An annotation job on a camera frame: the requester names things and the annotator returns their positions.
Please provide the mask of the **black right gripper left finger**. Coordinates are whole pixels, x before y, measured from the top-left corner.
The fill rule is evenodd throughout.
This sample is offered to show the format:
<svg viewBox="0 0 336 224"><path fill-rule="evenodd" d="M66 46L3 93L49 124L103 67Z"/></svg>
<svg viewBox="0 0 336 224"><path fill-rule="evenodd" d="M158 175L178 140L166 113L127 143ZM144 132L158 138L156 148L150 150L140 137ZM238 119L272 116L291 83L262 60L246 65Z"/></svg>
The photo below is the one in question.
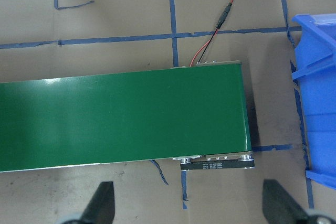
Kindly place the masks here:
<svg viewBox="0 0 336 224"><path fill-rule="evenodd" d="M113 223L115 198L113 182L101 182L80 217L82 223Z"/></svg>

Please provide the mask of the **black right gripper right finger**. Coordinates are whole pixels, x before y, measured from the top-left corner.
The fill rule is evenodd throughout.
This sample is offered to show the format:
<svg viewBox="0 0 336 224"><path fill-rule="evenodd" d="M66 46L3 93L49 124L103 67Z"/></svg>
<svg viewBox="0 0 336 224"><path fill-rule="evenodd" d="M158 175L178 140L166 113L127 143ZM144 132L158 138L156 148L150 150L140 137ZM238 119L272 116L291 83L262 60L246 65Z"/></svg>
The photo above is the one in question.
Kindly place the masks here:
<svg viewBox="0 0 336 224"><path fill-rule="evenodd" d="M262 211L268 223L308 223L305 210L275 179L265 179Z"/></svg>

